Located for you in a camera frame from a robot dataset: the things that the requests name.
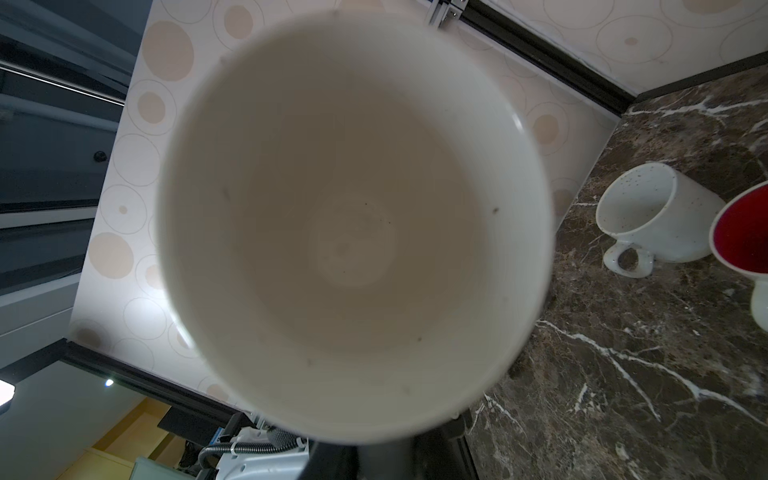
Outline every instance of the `beige circle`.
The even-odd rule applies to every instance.
[[[683,7],[691,13],[712,15],[725,12],[740,3],[741,0],[683,0]]]
[[[560,134],[558,119],[554,115],[544,114],[533,123],[533,133],[536,141],[541,145],[549,145]]]
[[[157,267],[157,264],[150,265],[147,268],[147,272],[144,274],[144,276],[146,277],[149,286],[158,290],[165,290],[163,279],[160,276],[160,269]]]
[[[137,261],[135,270],[136,283],[144,293],[153,298],[166,298],[163,274],[157,264],[157,255],[147,255]]]
[[[729,25],[757,13],[768,0],[660,0],[661,12],[684,27]]]
[[[540,103],[525,116],[542,155],[554,154],[568,141],[568,114],[560,104]]]
[[[561,188],[552,192],[552,201],[554,203],[554,214],[558,217],[565,215],[568,211],[568,207],[571,206],[571,202],[574,199],[573,193]]]
[[[602,23],[614,9],[614,0],[544,0],[544,12],[564,28],[592,28]]]
[[[162,80],[178,81],[192,71],[192,41],[184,29],[173,22],[150,25],[141,42],[141,54],[149,70]]]
[[[174,96],[157,80],[135,82],[128,91],[125,109],[136,128],[145,134],[166,134],[176,123]]]
[[[672,46],[673,35],[658,18],[629,15],[603,25],[598,32],[600,53],[621,63],[644,63],[659,58]]]
[[[74,340],[81,345],[90,346],[92,349],[96,350],[101,346],[101,337],[98,333],[89,328],[79,329],[75,332]]]
[[[229,394],[227,394],[227,392],[224,392],[224,388],[222,388],[222,386],[219,385],[218,383],[214,383],[213,385],[205,389],[205,393],[214,397],[215,399],[221,400],[222,402],[226,402],[227,400],[230,399]]]
[[[88,246],[88,259],[97,272],[107,278],[127,276],[134,267],[134,252],[123,237],[104,232],[93,237]]]
[[[136,233],[147,221],[147,206],[138,192],[125,185],[104,189],[98,211],[109,227],[118,233]]]
[[[165,103],[160,95],[145,91],[137,102],[139,115],[151,124],[159,124],[165,118]]]
[[[256,0],[218,0],[214,4],[213,21],[216,38],[230,50],[238,48],[266,24],[264,12]]]
[[[224,14],[224,28],[233,38],[242,40],[253,30],[253,17],[242,5],[232,5]]]

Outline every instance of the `speckled white mug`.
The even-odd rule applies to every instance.
[[[541,159],[493,81],[420,25],[260,33],[174,128],[158,256],[221,381],[336,443],[439,425],[518,355],[547,291]]]
[[[672,167],[657,162],[622,174],[603,193],[598,227],[616,239],[603,255],[611,271],[631,278],[650,275],[654,258],[683,263],[706,257],[710,225],[725,202]],[[637,251],[637,267],[621,268],[619,256]]]

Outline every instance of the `white marble vein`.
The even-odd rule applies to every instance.
[[[483,394],[485,396],[485,401],[488,402],[488,407],[490,409],[497,409],[499,412],[501,412],[505,417],[512,420],[512,423],[514,423],[517,427],[520,433],[522,433],[525,436],[528,436],[528,434],[525,433],[525,430],[523,429],[523,425],[520,425],[520,422],[512,416],[512,414],[505,409],[501,403],[497,402],[495,399],[493,399],[489,394],[485,393]]]
[[[576,413],[581,410],[581,402],[584,401],[584,394],[587,392],[587,383],[584,382],[584,385],[581,387],[581,391],[578,393],[578,398],[576,399],[576,403],[574,404],[574,408],[571,409],[571,412]]]
[[[675,114],[685,114],[691,111],[708,115],[711,117],[719,117],[725,111],[733,110],[734,108],[754,107],[756,105],[768,103],[768,98],[761,98],[758,100],[743,101],[737,104],[731,105],[717,105],[716,107],[707,107],[707,102],[712,98],[711,95],[707,95],[702,101],[694,105],[685,105],[679,108],[657,108],[656,110],[629,110],[625,115],[639,115],[639,114],[661,114],[661,117],[669,117]]]
[[[649,362],[646,359],[642,359],[642,358],[639,358],[639,357],[636,357],[636,356],[628,355],[626,353],[619,352],[619,351],[617,351],[615,349],[598,345],[598,343],[595,342],[593,339],[591,339],[591,338],[589,338],[589,337],[587,337],[585,335],[582,335],[581,333],[569,333],[569,332],[566,332],[565,330],[557,327],[552,322],[548,322],[546,320],[538,320],[536,323],[539,326],[540,325],[548,326],[548,327],[552,328],[553,330],[555,330],[556,332],[560,333],[561,335],[564,335],[564,336],[566,336],[566,337],[568,337],[570,339],[580,340],[580,341],[582,341],[584,343],[587,343],[588,345],[591,345],[593,348],[595,348],[598,351],[598,353],[600,353],[602,356],[608,358],[614,364],[614,366],[619,370],[621,375],[625,379],[627,379],[627,381],[637,390],[638,393],[641,394],[643,399],[645,399],[646,403],[648,404],[650,410],[652,411],[652,413],[654,414],[656,419],[659,420],[659,421],[661,420],[661,418],[656,413],[653,405],[651,404],[650,398],[648,398],[648,396],[645,394],[645,392],[640,388],[640,386],[637,385],[637,383],[626,372],[626,370],[621,368],[621,365],[619,365],[619,363],[616,361],[616,359],[614,357],[622,359],[622,360],[627,360],[628,362],[637,362],[637,363],[640,363],[643,366],[646,366],[646,367],[649,367],[649,368],[652,368],[652,369],[656,369],[656,370],[664,372],[664,373],[666,373],[668,375],[671,375],[678,382],[682,383],[686,388],[688,388],[688,391],[693,396],[694,400],[696,400],[697,402],[700,402],[700,401],[705,400],[705,399],[717,400],[718,402],[724,403],[725,405],[728,405],[728,406],[734,408],[735,410],[741,412],[742,414],[748,416],[750,419],[752,419],[753,421],[759,423],[761,426],[768,426],[763,420],[758,419],[755,415],[753,415],[749,410],[745,409],[738,402],[736,402],[736,401],[734,401],[734,400],[732,400],[732,399],[730,399],[730,398],[728,398],[725,395],[722,395],[720,393],[713,392],[713,391],[707,390],[707,389],[702,389],[698,385],[696,385],[695,383],[691,382],[689,379],[684,378],[681,374],[675,372],[674,370],[672,370],[672,369],[670,369],[670,368],[668,368],[668,367],[666,367],[664,365],[661,365],[660,363]]]
[[[619,371],[621,376],[623,376],[629,382],[629,384],[632,385],[632,388],[634,388],[635,391],[638,394],[640,394],[641,397],[643,397],[643,400],[645,400],[645,403],[646,405],[648,405],[648,409],[654,415],[654,418],[658,422],[661,422],[661,415],[659,415],[659,412],[657,412],[656,409],[654,408],[654,403],[650,400],[650,397],[648,396],[648,394],[637,384],[637,382],[634,381],[634,379],[632,378],[632,375],[630,375],[627,372],[627,370],[625,370],[624,367],[621,366],[621,364],[617,362],[616,359],[611,355],[612,349],[606,348],[604,346],[600,346],[593,339],[587,336],[584,336],[580,333],[568,333],[565,330],[558,328],[555,324],[548,322],[546,320],[539,320],[537,321],[537,324],[540,324],[540,325],[543,324],[543,325],[549,326],[552,329],[559,332],[561,335],[565,335],[568,338],[580,340],[584,343],[588,343],[589,345],[592,345],[598,351],[598,353],[600,353],[602,356],[604,356],[605,358],[611,361],[611,363],[613,364],[614,367],[616,367],[616,370]]]
[[[472,420],[472,426],[469,427],[469,431],[467,433],[472,433],[472,430],[475,429],[475,425],[477,425],[478,418],[479,418],[479,416],[480,416],[480,414],[482,413],[483,410],[485,410],[485,404],[481,403],[480,404],[480,408],[475,410],[475,418]]]

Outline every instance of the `marble countertop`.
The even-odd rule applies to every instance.
[[[594,221],[622,172],[663,161],[728,201],[768,178],[768,66],[634,105],[557,235],[547,303],[472,409],[481,478],[768,478],[768,333],[712,256],[634,280]]]

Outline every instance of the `circle pattern wallpaper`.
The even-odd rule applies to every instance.
[[[305,12],[388,11],[390,5],[397,6],[386,0],[154,2],[101,193],[70,339],[221,402],[248,407],[210,371],[166,295],[155,205],[170,134],[195,87],[262,29]],[[538,21],[552,38],[563,38],[569,28],[590,28],[613,15],[612,0],[590,5],[594,11],[587,15],[546,0],[550,16]],[[397,7],[390,13],[420,22],[425,9]],[[617,118],[458,22],[446,34],[488,72],[520,124],[528,125],[552,182],[559,222]],[[597,49],[591,55],[602,59]]]
[[[768,0],[483,0],[640,94],[768,50]]]

